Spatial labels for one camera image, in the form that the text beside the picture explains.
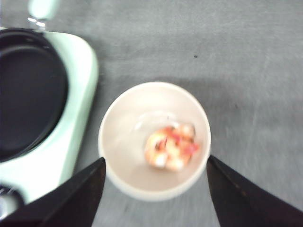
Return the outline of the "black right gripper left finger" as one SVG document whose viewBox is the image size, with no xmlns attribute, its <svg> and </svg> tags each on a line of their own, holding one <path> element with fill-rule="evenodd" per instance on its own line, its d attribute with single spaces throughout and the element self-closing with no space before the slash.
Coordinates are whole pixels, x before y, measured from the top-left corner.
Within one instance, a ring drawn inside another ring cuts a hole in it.
<svg viewBox="0 0 303 227">
<path fill-rule="evenodd" d="M 45 196 L 4 218 L 2 227 L 90 227 L 102 198 L 106 161 L 99 158 Z"/>
</svg>

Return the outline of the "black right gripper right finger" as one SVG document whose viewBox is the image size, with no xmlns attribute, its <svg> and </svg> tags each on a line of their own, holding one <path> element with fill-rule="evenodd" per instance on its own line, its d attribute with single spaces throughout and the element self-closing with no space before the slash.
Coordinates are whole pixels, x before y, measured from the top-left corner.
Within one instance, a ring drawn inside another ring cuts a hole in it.
<svg viewBox="0 0 303 227">
<path fill-rule="evenodd" d="M 222 227 L 301 227 L 303 213 L 210 156 L 207 179 Z"/>
</svg>

